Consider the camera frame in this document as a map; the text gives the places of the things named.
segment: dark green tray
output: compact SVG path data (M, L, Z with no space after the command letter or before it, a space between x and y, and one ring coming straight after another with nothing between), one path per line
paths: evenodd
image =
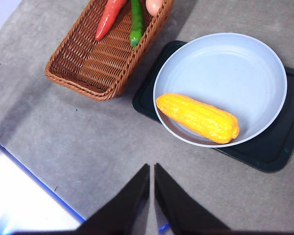
M139 113L160 122L152 100L153 85L165 61L185 42L168 43L133 98L133 107ZM215 148L263 172L281 170L288 162L294 148L294 69L285 67L288 80L287 96L276 120L255 138L225 148Z

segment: white bowl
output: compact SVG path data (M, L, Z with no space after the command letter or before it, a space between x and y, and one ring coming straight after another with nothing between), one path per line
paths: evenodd
M278 116L287 91L285 69L263 42L238 33L197 38L178 49L162 66L153 103L164 127L177 138L203 147L227 147L262 133ZM155 100L162 94L187 95L238 118L240 134L215 143L165 116Z

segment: corn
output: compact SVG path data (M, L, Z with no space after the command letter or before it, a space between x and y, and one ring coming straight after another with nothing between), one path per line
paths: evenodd
M156 105L166 116L216 143L229 143L240 132L234 115L185 95L163 94Z

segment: red chili pepper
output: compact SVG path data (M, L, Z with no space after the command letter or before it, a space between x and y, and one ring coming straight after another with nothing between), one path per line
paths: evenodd
M127 0L108 0L97 26L95 40L99 41L109 32L113 23Z

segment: gray countertop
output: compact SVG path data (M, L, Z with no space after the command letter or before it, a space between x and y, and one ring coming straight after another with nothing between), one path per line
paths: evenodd
M232 229L294 231L294 151L281 171L262 173L176 139L132 107L153 61L172 40L239 32L263 41L294 68L294 0L176 0L125 94L106 102L44 75L87 3L23 0L0 30L0 143L85 218L144 163L158 162ZM156 234L153 182L148 210L146 234Z

